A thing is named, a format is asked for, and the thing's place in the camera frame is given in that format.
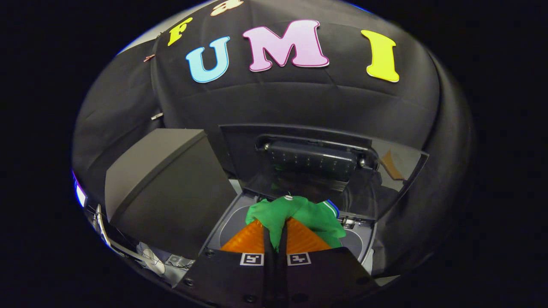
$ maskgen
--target gray panel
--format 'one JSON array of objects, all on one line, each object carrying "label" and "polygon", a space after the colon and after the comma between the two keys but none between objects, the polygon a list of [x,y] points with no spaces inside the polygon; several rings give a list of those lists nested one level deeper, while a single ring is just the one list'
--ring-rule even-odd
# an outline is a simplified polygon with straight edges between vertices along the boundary
[{"label": "gray panel", "polygon": [[142,242],[196,259],[236,193],[203,131],[157,129],[153,133],[109,169],[109,190],[127,189],[132,186],[128,182],[136,186],[119,192],[125,195],[120,206],[110,203],[115,210],[110,222]]},{"label": "gray panel", "polygon": [[201,129],[158,128],[122,154],[106,172],[105,207],[109,222],[148,181],[205,136]]}]

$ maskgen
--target letter m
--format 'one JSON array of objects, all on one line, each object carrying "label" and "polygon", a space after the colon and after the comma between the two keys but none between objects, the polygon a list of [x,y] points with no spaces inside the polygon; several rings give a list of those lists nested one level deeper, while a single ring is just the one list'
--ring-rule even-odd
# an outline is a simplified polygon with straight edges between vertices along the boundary
[{"label": "letter m", "polygon": [[301,67],[323,67],[329,65],[329,59],[322,54],[316,28],[316,20],[295,20],[287,26],[286,32],[280,38],[267,27],[257,27],[243,33],[249,39],[253,63],[249,69],[253,72],[266,71],[272,67],[272,62],[266,59],[265,52],[278,63],[285,66],[289,53],[295,46],[293,65]]}]

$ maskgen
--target screw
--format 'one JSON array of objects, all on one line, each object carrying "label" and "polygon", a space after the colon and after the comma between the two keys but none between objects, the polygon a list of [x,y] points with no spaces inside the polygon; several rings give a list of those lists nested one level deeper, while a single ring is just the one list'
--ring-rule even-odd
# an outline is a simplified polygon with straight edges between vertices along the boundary
[{"label": "screw", "polygon": [[248,303],[254,303],[257,300],[257,297],[255,297],[253,295],[245,295],[243,297],[243,300],[245,300]]},{"label": "screw", "polygon": [[190,278],[185,278],[185,284],[189,287],[192,287],[192,286],[194,286],[194,280],[192,280]]}]

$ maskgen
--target green cloth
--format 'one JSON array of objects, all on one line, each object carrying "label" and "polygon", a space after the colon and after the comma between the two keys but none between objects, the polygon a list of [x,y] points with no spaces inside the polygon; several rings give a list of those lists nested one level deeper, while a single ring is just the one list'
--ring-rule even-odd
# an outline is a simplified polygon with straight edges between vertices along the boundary
[{"label": "green cloth", "polygon": [[293,217],[323,239],[331,248],[341,247],[339,238],[346,231],[337,220],[338,211],[329,202],[314,204],[304,197],[281,197],[272,202],[266,199],[247,211],[246,224],[258,219],[270,232],[270,242],[276,251],[287,219]]}]

